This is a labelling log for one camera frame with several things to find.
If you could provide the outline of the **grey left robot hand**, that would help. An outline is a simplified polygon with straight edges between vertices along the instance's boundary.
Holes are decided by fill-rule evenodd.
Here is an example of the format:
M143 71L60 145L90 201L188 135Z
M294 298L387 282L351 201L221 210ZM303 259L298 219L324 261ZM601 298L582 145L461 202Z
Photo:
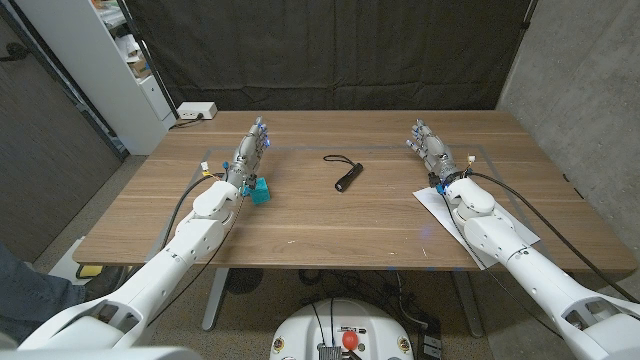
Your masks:
M258 116L236 148L223 180L238 188L253 190L257 182L256 172L269 146L267 126L263 123L263 117Z

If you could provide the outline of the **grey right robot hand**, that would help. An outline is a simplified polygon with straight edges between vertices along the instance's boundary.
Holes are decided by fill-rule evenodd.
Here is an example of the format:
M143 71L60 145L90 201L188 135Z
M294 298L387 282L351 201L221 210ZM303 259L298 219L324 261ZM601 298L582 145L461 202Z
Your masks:
M462 172L456 167L450 148L422 119L416 120L411 134L413 139L407 140L406 145L423 161L431 187L445 187L461 176Z

